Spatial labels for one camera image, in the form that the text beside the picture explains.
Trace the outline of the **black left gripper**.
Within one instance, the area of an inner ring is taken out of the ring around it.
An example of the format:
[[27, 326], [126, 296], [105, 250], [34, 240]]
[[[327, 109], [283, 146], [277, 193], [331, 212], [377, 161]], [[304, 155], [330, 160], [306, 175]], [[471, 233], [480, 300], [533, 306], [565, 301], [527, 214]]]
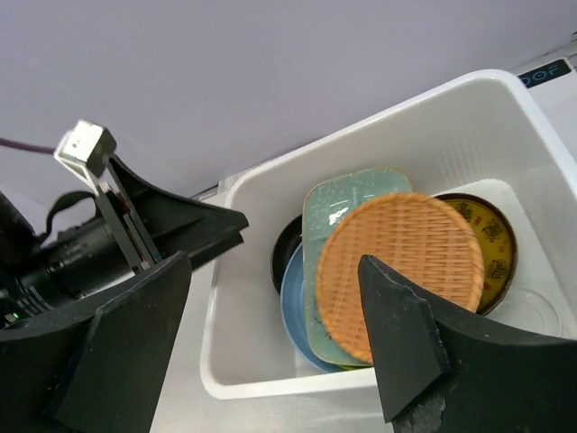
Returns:
[[[196, 270], [243, 242], [244, 213], [184, 198], [144, 180], [117, 156], [108, 169], [120, 189], [101, 196], [77, 190], [60, 196], [46, 217], [46, 231], [32, 225], [6, 195], [1, 196], [1, 314], [37, 316], [82, 299], [128, 272], [139, 272], [174, 253], [188, 256]], [[55, 216], [90, 199], [95, 214], [59, 232], [46, 244]], [[108, 203], [135, 243], [131, 265], [99, 205]]]

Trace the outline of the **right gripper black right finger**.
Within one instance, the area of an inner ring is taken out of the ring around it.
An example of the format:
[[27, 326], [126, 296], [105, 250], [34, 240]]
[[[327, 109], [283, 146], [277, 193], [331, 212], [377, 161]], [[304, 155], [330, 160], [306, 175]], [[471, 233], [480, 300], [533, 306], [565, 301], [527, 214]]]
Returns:
[[574, 340], [472, 313], [371, 255], [358, 280], [382, 414], [395, 431], [575, 431]]

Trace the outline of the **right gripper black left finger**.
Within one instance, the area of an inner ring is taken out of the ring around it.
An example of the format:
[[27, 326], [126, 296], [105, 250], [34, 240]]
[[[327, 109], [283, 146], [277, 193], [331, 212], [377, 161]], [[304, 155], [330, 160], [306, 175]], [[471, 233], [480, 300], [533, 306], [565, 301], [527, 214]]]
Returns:
[[188, 297], [176, 253], [1, 332], [3, 432], [147, 432]]

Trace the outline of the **black round plate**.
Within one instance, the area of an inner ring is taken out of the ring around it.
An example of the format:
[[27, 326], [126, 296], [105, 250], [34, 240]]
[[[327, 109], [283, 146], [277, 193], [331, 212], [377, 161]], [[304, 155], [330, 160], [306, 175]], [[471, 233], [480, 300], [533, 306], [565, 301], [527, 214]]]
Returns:
[[278, 294], [292, 254], [302, 242], [302, 216], [294, 218], [280, 233], [273, 246], [270, 258], [270, 274]]

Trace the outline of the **orange woven round plate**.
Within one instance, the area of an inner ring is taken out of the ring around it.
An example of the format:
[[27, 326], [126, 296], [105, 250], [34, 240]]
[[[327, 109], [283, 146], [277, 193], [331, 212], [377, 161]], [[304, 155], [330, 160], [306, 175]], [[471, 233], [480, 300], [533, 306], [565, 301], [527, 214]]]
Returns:
[[315, 296], [329, 336], [370, 364], [358, 265], [376, 257], [429, 292], [470, 312], [483, 291], [484, 259], [470, 224], [449, 204], [415, 192], [371, 199], [349, 213], [325, 242]]

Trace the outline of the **light blue round plate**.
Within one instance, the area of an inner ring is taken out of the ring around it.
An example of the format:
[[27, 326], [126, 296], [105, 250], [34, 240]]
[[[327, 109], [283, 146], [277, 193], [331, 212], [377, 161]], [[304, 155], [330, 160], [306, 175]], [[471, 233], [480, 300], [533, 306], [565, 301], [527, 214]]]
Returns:
[[312, 350], [307, 338], [307, 322], [304, 305], [304, 271], [302, 244], [299, 244], [288, 261], [281, 282], [280, 314], [283, 325], [297, 353], [309, 364], [323, 373], [345, 371], [341, 365], [328, 363]]

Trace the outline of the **yellow patterned plate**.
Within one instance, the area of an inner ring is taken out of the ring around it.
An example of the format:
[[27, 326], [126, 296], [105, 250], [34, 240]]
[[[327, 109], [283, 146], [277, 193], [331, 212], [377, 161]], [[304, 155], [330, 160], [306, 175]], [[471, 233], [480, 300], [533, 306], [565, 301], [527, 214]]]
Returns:
[[505, 298], [515, 275], [515, 232], [505, 215], [485, 198], [468, 193], [444, 193], [436, 198], [461, 214], [480, 243], [484, 258], [484, 283], [477, 313], [486, 316]]

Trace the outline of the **celadon rectangular plate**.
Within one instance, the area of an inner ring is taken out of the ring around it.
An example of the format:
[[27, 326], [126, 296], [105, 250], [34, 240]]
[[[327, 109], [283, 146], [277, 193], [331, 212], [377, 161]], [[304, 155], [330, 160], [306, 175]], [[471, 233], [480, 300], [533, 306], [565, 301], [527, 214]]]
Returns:
[[345, 174], [317, 185], [307, 194], [302, 212], [303, 296], [307, 341], [314, 354], [337, 370], [367, 364], [350, 356], [325, 329], [317, 310], [316, 269], [330, 234], [348, 213], [362, 203], [395, 192], [410, 192], [408, 177], [398, 170], [376, 168]]

